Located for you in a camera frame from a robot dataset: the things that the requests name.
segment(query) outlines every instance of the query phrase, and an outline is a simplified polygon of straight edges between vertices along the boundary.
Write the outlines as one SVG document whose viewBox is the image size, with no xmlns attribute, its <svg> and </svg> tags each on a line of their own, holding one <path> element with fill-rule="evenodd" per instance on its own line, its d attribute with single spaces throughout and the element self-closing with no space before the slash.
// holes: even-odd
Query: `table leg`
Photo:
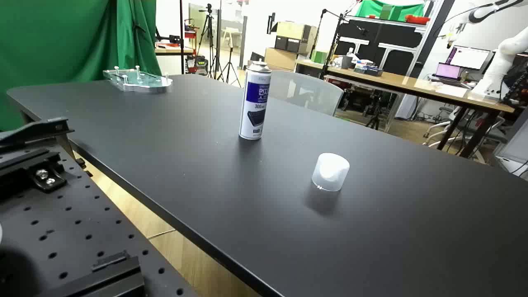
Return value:
<svg viewBox="0 0 528 297">
<path fill-rule="evenodd" d="M 461 157 L 463 158 L 469 158 L 474 150 L 478 149 L 478 145 L 482 142 L 482 137 L 489 132 L 491 125 L 494 125 L 496 119 L 497 119 L 499 112 L 489 112 L 489 116 L 484 119 L 484 122 L 481 124 L 481 127 L 478 129 L 478 132 L 474 134 L 474 137 L 469 140 L 469 144 L 464 147 Z"/>
<path fill-rule="evenodd" d="M 438 150 L 445 150 L 448 140 L 451 139 L 451 135 L 453 135 L 453 132 L 456 130 L 456 127 L 461 124 L 461 120 L 463 120 L 463 117 L 464 117 L 466 112 L 468 112 L 468 107 L 463 106 L 461 111 L 459 111 L 459 114 L 458 114 L 456 119 L 453 120 L 453 124 L 448 127 L 448 132 L 445 134 L 445 137 L 443 137 Z"/>
</svg>

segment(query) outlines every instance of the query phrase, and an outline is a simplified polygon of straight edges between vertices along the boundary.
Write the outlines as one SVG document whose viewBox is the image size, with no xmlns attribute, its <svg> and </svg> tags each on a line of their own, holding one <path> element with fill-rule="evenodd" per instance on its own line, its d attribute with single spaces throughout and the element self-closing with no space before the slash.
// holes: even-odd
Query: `cardboard box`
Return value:
<svg viewBox="0 0 528 297">
<path fill-rule="evenodd" d="M 288 51 L 281 51 L 281 50 L 275 50 L 275 48 L 268 48 L 266 54 L 265 54 L 265 61 L 266 61 L 268 68 L 271 68 L 271 69 L 294 71 L 296 59 L 298 59 L 296 53 L 288 53 Z"/>
</svg>

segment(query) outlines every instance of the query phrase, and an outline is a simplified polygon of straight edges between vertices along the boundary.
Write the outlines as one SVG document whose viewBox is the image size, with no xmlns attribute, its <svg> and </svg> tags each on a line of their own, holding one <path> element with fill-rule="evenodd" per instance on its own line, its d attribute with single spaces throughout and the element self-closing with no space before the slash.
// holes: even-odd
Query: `label on can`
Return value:
<svg viewBox="0 0 528 297">
<path fill-rule="evenodd" d="M 270 92 L 270 74 L 248 73 L 247 97 L 243 106 L 242 137 L 261 139 Z"/>
</svg>

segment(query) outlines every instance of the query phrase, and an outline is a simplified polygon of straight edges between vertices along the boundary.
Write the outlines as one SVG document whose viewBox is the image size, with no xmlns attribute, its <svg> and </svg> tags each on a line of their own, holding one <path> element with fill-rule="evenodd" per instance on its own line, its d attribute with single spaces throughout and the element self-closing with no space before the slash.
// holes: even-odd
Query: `black table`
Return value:
<svg viewBox="0 0 528 297">
<path fill-rule="evenodd" d="M 9 94 L 265 295 L 528 295 L 528 186 L 496 168 L 280 101 L 248 144 L 242 89 L 199 76 Z M 339 195 L 311 183 L 322 152 L 352 162 Z"/>
</svg>

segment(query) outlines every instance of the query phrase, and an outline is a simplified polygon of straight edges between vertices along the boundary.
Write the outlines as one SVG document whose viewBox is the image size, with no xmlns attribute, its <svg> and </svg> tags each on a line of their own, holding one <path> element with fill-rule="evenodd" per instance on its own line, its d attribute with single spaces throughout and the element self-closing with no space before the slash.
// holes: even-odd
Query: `metal plate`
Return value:
<svg viewBox="0 0 528 297">
<path fill-rule="evenodd" d="M 141 261 L 149 295 L 195 295 L 182 276 L 60 147 L 68 183 L 44 193 L 0 193 L 0 295 L 35 295 L 91 274 L 108 256 Z M 11 152 L 0 162 L 22 155 Z"/>
</svg>

